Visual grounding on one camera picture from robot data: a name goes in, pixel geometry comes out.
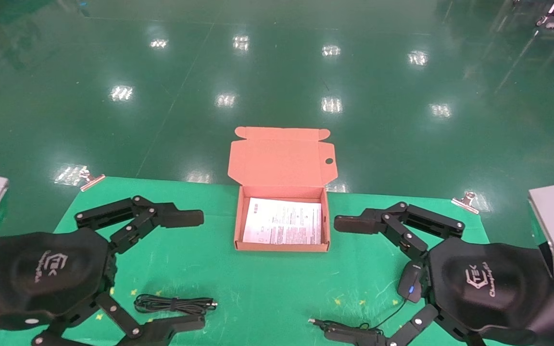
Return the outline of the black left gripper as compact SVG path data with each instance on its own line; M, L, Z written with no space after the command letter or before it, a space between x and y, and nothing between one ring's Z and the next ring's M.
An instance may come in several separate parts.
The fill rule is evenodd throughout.
M86 346L63 338L63 333L99 307L125 333L118 346L168 346L177 333L204 328L202 315L140 325L107 293L114 285L115 253L127 252L158 226L200 226L202 210L179 210L173 202L134 196L81 211L75 221L79 230L68 234L0 237L0 330L49 325L32 340L33 346ZM94 232L121 222L126 225L109 243Z

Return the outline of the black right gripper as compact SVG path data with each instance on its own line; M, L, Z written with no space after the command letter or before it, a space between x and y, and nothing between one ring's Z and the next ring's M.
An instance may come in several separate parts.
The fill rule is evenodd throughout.
M378 326L323 320L326 339L354 346L408 346L433 322L468 346L481 346L481 337L554 333L554 280L536 249L468 243L460 239L464 222L406 202L384 210L366 208L358 216L337 215L333 226L347 234L382 234L410 260L427 258L429 304L391 336ZM429 252L412 229L446 240Z

